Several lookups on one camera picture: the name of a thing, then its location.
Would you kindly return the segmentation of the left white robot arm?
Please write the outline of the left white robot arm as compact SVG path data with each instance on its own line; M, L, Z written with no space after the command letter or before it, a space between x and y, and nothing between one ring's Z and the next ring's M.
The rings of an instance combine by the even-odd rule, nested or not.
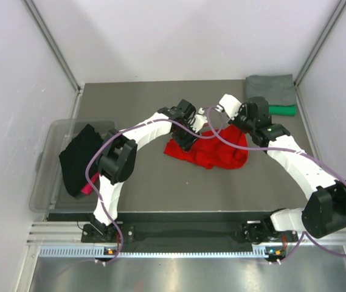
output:
M115 222L117 205L123 184L134 171L137 152L167 134L182 150L189 151L206 123L202 109L197 111L191 103L181 100L177 106L163 107L133 127L108 132L85 170L87 182L91 182L92 163L96 164L99 174L99 185L91 184L97 192L97 205L90 219L96 236L106 242L116 235L122 237Z

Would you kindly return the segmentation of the red t shirt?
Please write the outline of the red t shirt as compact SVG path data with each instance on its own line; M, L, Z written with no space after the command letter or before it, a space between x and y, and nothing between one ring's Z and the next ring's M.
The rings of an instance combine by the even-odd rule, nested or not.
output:
M249 157L247 150L233 148L217 137L198 139L189 151L182 150L173 139L170 139L164 154L208 170L214 167L227 170L239 169L245 165Z

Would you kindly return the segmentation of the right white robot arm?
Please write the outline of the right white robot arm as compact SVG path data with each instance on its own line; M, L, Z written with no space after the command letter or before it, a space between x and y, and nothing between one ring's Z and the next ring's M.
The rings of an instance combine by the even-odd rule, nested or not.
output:
M305 157L290 132L273 123L269 104L262 97L242 103L230 94L223 96L220 106L229 123L247 133L255 145L277 161L302 189L308 202L304 208L282 209L263 223L263 236L274 241L284 231L307 231L314 238L346 228L346 186L316 162Z

